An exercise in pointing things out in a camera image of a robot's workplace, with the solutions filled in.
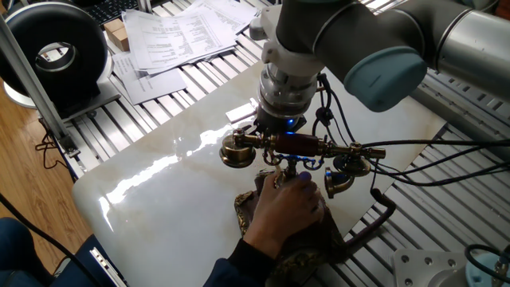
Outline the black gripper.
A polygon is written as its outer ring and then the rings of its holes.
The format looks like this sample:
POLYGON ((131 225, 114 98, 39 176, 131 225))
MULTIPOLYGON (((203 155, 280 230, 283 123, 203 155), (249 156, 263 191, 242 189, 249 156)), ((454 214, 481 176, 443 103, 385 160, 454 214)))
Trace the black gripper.
POLYGON ((258 136, 260 133, 296 132, 306 123, 307 120, 303 115, 293 118, 278 118, 270 115, 264 109, 258 108, 254 124, 246 127, 245 134, 258 136))

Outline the person's bare hand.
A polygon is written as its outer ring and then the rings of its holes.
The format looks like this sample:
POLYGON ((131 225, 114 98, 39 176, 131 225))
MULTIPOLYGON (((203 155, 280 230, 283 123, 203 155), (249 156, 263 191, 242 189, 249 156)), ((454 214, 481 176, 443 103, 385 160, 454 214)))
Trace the person's bare hand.
POLYGON ((320 193, 310 173, 304 171, 280 187, 278 174, 265 177, 253 221, 243 241, 274 259, 291 235, 307 228, 324 216, 320 193))

